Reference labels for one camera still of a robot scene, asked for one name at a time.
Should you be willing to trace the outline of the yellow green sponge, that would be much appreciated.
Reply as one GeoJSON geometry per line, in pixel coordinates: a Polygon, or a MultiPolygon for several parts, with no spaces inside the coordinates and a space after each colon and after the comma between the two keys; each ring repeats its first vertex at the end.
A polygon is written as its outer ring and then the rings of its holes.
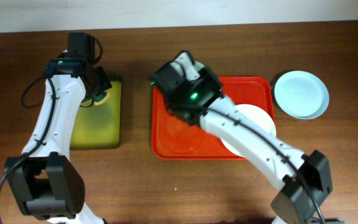
{"type": "Polygon", "coordinates": [[[110,97],[110,94],[106,91],[96,95],[94,97],[93,103],[95,106],[101,105],[103,103],[105,103],[110,97]]]}

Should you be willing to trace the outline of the white plate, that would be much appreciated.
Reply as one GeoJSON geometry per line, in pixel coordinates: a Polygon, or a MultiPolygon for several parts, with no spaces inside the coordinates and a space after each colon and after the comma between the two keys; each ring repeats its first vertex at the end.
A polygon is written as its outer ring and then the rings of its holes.
{"type": "Polygon", "coordinates": [[[262,108],[250,104],[239,104],[235,106],[236,110],[249,118],[252,122],[260,126],[264,131],[272,136],[277,136],[275,122],[272,117],[262,108]]]}

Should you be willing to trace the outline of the light blue plate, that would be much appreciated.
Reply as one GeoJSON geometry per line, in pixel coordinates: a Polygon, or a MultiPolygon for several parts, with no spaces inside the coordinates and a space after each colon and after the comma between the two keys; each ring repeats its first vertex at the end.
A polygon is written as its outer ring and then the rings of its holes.
{"type": "Polygon", "coordinates": [[[272,90],[278,107],[294,118],[315,119],[329,106],[326,85],[310,72],[286,72],[277,78],[272,90]]]}

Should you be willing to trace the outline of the mint green plate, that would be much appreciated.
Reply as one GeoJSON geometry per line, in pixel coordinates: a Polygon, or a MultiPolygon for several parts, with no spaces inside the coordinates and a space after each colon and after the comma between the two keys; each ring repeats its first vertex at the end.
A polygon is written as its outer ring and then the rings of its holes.
{"type": "Polygon", "coordinates": [[[204,65],[201,62],[195,60],[194,67],[197,71],[199,71],[204,67],[204,65]]]}

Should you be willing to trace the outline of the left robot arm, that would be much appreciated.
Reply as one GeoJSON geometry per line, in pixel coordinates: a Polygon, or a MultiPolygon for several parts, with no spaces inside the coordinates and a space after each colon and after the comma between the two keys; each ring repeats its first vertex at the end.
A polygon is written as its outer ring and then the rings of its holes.
{"type": "Polygon", "coordinates": [[[85,202],[85,183],[70,162],[82,102],[101,93],[103,69],[89,59],[55,58],[43,71],[45,95],[34,131],[19,157],[5,163],[20,212],[50,223],[105,223],[85,202]]]}

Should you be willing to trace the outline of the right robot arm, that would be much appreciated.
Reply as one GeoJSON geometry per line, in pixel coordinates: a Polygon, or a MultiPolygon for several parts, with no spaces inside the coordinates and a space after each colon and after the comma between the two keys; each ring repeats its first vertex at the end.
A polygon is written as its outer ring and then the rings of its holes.
{"type": "Polygon", "coordinates": [[[276,222],[326,223],[320,206],[333,181],[322,152],[307,155],[264,131],[236,109],[209,67],[190,72],[166,65],[153,79],[174,116],[227,141],[278,190],[270,204],[276,222]]]}

